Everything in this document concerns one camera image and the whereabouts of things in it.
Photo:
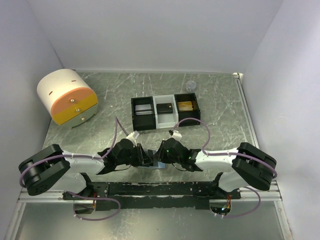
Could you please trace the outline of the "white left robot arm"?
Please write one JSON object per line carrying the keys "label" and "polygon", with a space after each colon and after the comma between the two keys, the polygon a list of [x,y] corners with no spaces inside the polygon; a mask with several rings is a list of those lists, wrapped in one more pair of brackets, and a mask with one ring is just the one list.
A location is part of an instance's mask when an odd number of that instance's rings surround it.
{"label": "white left robot arm", "polygon": [[150,167],[153,154],[153,150],[143,149],[128,138],[93,156],[63,151],[58,144],[52,144],[20,163],[19,181],[30,196],[56,190],[70,191],[86,200],[94,192],[89,174],[105,175],[122,165]]}

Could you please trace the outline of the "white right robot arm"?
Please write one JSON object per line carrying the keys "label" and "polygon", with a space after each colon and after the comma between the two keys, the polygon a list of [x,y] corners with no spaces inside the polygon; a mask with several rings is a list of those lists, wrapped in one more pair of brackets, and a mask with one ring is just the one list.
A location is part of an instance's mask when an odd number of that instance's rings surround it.
{"label": "white right robot arm", "polygon": [[277,177],[277,161],[269,154],[248,142],[229,150],[205,151],[188,149],[173,137],[163,140],[154,157],[164,164],[179,164],[188,172],[203,172],[210,169],[231,169],[217,175],[212,193],[223,199],[235,189],[251,186],[268,191]]}

